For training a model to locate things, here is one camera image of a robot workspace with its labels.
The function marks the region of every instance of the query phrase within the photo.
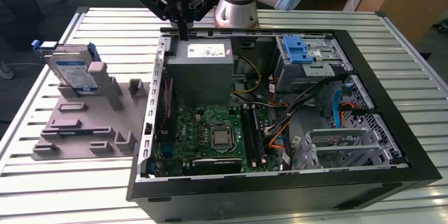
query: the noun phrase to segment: slotted metal table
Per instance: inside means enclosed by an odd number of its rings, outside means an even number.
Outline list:
[[[259,21],[263,28],[349,30],[445,178],[362,210],[214,223],[447,223],[448,88],[389,18],[371,12],[261,10]],[[131,78],[151,81],[159,29],[165,26],[170,26],[169,22],[143,8],[81,8],[61,43],[94,42],[109,63],[109,73],[119,82],[129,82]],[[195,26],[213,27],[214,14]],[[151,223],[138,205],[125,199],[131,157],[31,159],[39,133],[57,105],[58,84],[46,66],[0,141],[2,224]]]

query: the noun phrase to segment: motherboard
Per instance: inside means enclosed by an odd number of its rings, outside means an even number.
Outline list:
[[[265,136],[258,135],[269,125],[265,106],[181,107],[177,139],[161,143],[161,176],[185,176],[194,167],[199,167],[194,173],[217,172],[223,169],[223,162],[231,169],[239,167],[239,173],[277,171],[278,154],[265,153]]]

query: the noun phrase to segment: ram slot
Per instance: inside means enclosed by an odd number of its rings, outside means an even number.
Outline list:
[[[259,117],[258,117],[258,110],[253,108],[253,114],[254,114],[254,124],[255,124],[255,129],[254,129],[254,135],[255,135],[255,146],[258,149],[258,161],[261,163],[266,163],[267,160],[265,159],[265,146],[263,146],[263,132],[262,132],[262,126],[259,125]]]
[[[266,163],[263,149],[263,134],[255,108],[242,107],[242,128],[246,146],[247,163],[257,167],[258,163]]]

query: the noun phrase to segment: sticker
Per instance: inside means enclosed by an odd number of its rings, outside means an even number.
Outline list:
[[[290,164],[290,162],[291,162],[291,158],[290,158],[290,156],[289,156],[289,154],[287,154],[286,152],[283,152],[282,159],[283,159],[283,161],[285,161],[287,164]]]
[[[301,140],[302,140],[302,138],[299,136],[295,136],[291,143],[293,144],[299,144]]]
[[[87,65],[83,61],[57,61],[59,73],[66,81],[81,93],[91,93],[99,88],[93,76],[87,73]]]
[[[310,56],[313,56],[313,57],[317,57],[317,56],[322,57],[322,55],[321,55],[321,51],[319,51],[319,50],[310,50],[310,51],[309,51],[309,54],[310,54]]]
[[[275,93],[275,85],[270,83],[270,92]]]
[[[190,44],[189,58],[217,58],[226,57],[225,44]]]

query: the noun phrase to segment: yellow wire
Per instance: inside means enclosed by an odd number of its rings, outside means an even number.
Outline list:
[[[251,66],[254,67],[255,71],[258,72],[259,82],[258,82],[257,86],[254,88],[249,89],[249,90],[235,90],[235,91],[233,91],[231,93],[234,93],[234,94],[235,93],[237,94],[245,94],[245,93],[253,92],[254,90],[257,90],[259,88],[261,83],[262,83],[262,74],[261,74],[261,71],[259,71],[258,67],[255,66],[255,64],[246,57],[241,56],[241,58],[246,59],[246,61],[251,64]]]

